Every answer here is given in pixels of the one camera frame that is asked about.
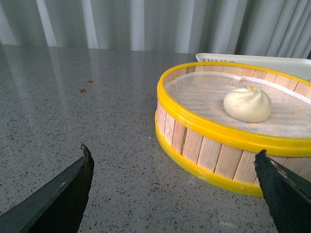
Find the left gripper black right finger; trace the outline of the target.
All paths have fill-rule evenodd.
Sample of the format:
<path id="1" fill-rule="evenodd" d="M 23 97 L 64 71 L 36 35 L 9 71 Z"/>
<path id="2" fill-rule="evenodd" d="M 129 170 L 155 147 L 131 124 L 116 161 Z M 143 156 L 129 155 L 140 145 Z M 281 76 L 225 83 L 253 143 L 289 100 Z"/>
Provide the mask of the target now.
<path id="1" fill-rule="evenodd" d="M 266 155 L 255 156 L 255 171 L 279 233 L 311 231 L 311 183 Z"/>

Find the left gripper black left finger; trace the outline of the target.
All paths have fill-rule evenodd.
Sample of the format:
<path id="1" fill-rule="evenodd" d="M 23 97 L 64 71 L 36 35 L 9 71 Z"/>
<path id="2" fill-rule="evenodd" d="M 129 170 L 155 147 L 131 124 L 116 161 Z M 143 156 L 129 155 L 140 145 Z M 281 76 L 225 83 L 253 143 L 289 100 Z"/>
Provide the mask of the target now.
<path id="1" fill-rule="evenodd" d="M 76 233 L 92 183 L 94 160 L 85 144 L 83 157 L 1 215 L 2 233 Z"/>

